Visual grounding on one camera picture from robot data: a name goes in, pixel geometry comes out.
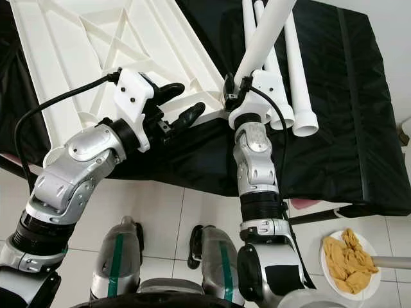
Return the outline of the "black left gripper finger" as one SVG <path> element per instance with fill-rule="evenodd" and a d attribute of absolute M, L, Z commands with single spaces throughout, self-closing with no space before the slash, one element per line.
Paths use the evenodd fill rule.
<path fill-rule="evenodd" d="M 169 125 L 170 134 L 179 134 L 193 126 L 197 118 L 205 112 L 205 107 L 205 103 L 196 103 L 196 105 L 181 112 L 179 117 Z"/>
<path fill-rule="evenodd" d="M 167 103 L 185 91 L 185 85 L 180 83 L 167 84 L 153 90 L 154 103 Z"/>

